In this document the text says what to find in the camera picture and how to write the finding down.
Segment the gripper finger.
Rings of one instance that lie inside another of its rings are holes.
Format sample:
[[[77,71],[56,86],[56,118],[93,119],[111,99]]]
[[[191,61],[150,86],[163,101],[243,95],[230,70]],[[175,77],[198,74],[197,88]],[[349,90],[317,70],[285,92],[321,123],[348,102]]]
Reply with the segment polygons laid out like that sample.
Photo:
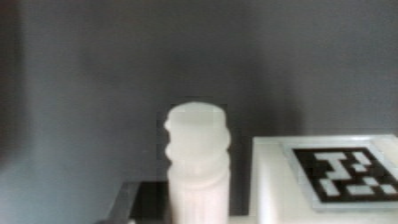
[[[168,224],[165,181],[122,183],[108,215],[93,224]]]

